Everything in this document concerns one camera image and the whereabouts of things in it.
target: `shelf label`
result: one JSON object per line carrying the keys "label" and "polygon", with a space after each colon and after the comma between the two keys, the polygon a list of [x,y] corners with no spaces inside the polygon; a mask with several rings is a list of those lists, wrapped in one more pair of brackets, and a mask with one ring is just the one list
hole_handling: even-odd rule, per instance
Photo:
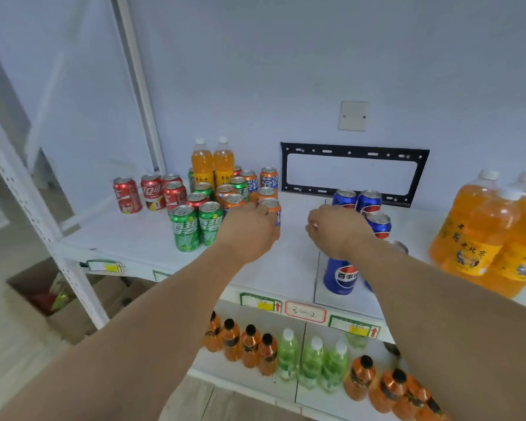
{"label": "shelf label", "polygon": [[287,301],[284,303],[284,312],[287,316],[309,320],[310,322],[323,323],[327,318],[328,312],[317,306],[298,303],[297,301]]}
{"label": "shelf label", "polygon": [[378,338],[381,329],[378,325],[371,325],[369,323],[359,322],[357,320],[342,318],[335,315],[331,315],[328,326],[371,339]]}
{"label": "shelf label", "polygon": [[124,273],[125,266],[123,263],[113,260],[87,260],[91,272],[113,272]]}
{"label": "shelf label", "polygon": [[152,270],[152,273],[154,274],[154,280],[156,282],[161,282],[168,276],[171,276],[169,273],[160,272],[159,270]]}
{"label": "shelf label", "polygon": [[260,310],[276,311],[281,313],[283,302],[261,295],[243,292],[239,295],[239,304],[242,306],[256,307]]}

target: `green soda can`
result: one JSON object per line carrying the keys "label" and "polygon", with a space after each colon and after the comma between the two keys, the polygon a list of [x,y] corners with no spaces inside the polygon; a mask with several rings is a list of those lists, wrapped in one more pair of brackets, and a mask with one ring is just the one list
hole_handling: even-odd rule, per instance
{"label": "green soda can", "polygon": [[173,223],[173,236],[177,249],[184,253],[195,251],[200,243],[195,208],[190,205],[178,205],[170,212],[169,218]]}
{"label": "green soda can", "polygon": [[247,182],[243,177],[232,177],[230,179],[230,184],[234,186],[234,189],[239,195],[243,196],[245,202],[250,201],[250,192],[247,187]]}
{"label": "green soda can", "polygon": [[189,193],[195,189],[195,175],[193,174],[193,167],[189,169]]}
{"label": "green soda can", "polygon": [[210,201],[214,201],[214,189],[212,188],[210,183],[201,182],[195,184],[195,190],[193,190],[193,192],[205,194]]}
{"label": "green soda can", "polygon": [[206,246],[211,246],[214,243],[223,218],[224,210],[217,202],[205,202],[198,209],[198,222],[201,225],[201,241]]}

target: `orange soda bottle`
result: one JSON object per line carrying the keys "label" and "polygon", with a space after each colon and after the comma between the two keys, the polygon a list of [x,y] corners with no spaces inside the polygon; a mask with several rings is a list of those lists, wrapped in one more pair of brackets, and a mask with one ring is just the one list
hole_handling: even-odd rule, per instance
{"label": "orange soda bottle", "polygon": [[397,401],[392,411],[402,421],[413,421],[430,398],[431,392],[424,388],[413,375],[407,375],[407,393]]}
{"label": "orange soda bottle", "polygon": [[476,285],[503,247],[509,229],[520,218],[518,200],[525,191],[504,186],[497,196],[485,201],[470,214],[454,254],[442,269]]}
{"label": "orange soda bottle", "polygon": [[488,290],[512,298],[526,285],[526,207],[512,226],[505,245],[482,278]]}
{"label": "orange soda bottle", "polygon": [[276,339],[269,333],[263,334],[261,344],[259,345],[259,372],[267,377],[273,375],[276,366],[279,363],[277,357],[278,344]]}
{"label": "orange soda bottle", "polygon": [[343,381],[347,396],[356,401],[364,399],[375,376],[376,368],[370,356],[363,355],[356,358]]}
{"label": "orange soda bottle", "polygon": [[224,321],[222,331],[224,357],[230,362],[235,362],[242,357],[242,344],[239,342],[239,326],[233,319]]}
{"label": "orange soda bottle", "polygon": [[497,171],[481,170],[477,179],[460,188],[446,220],[429,249],[431,259],[437,265],[441,265],[453,252],[471,211],[497,194],[498,176]]}
{"label": "orange soda bottle", "polygon": [[222,350],[222,330],[220,329],[220,316],[212,311],[209,327],[206,329],[203,345],[213,353]]}
{"label": "orange soda bottle", "polygon": [[193,164],[193,177],[196,183],[210,183],[212,189],[214,186],[214,165],[212,163],[212,153],[206,146],[204,139],[195,139],[195,147],[191,155]]}
{"label": "orange soda bottle", "polygon": [[255,368],[259,362],[259,343],[261,334],[254,325],[247,325],[242,333],[242,361],[246,368]]}
{"label": "orange soda bottle", "polygon": [[379,381],[370,386],[370,403],[374,409],[387,414],[407,392],[407,375],[401,369],[384,372]]}
{"label": "orange soda bottle", "polygon": [[421,408],[421,410],[415,415],[415,421],[450,421],[450,417],[447,416],[444,411],[440,408],[438,403],[431,397],[428,399],[427,404]]}
{"label": "orange soda bottle", "polygon": [[234,153],[226,137],[219,138],[218,142],[217,149],[214,151],[214,175],[217,186],[220,186],[230,183],[230,179],[234,177]]}

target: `green-bordered price tag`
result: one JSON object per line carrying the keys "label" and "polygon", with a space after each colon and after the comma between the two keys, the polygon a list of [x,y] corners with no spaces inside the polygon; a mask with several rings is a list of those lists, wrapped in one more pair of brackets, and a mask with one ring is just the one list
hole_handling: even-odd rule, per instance
{"label": "green-bordered price tag", "polygon": [[371,325],[369,323],[359,322],[357,320],[342,318],[335,315],[331,315],[329,318],[328,326],[371,339],[378,338],[381,328],[378,325]]}
{"label": "green-bordered price tag", "polygon": [[281,313],[283,309],[282,301],[250,294],[249,292],[243,292],[239,295],[239,304],[242,306],[257,307],[261,310],[276,311],[277,313]]}
{"label": "green-bordered price tag", "polygon": [[159,270],[152,270],[152,273],[154,274],[154,280],[156,282],[161,282],[168,276],[171,276],[169,273],[160,272]]}
{"label": "green-bordered price tag", "polygon": [[87,260],[91,272],[124,273],[124,264],[114,260]]}

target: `black metal bracket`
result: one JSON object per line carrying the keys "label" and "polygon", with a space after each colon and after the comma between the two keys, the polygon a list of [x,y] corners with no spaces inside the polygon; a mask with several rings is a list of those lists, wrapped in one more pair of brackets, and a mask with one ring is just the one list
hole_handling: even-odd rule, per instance
{"label": "black metal bracket", "polygon": [[[410,207],[425,169],[429,149],[377,148],[374,146],[322,145],[313,143],[281,142],[283,152],[281,189],[283,192],[296,192],[310,195],[333,196],[337,189],[330,187],[302,186],[288,183],[287,162],[289,154],[339,156],[342,158],[387,159],[389,161],[415,162],[417,169],[407,195],[382,194],[382,203]],[[363,189],[354,189],[357,193]]]}

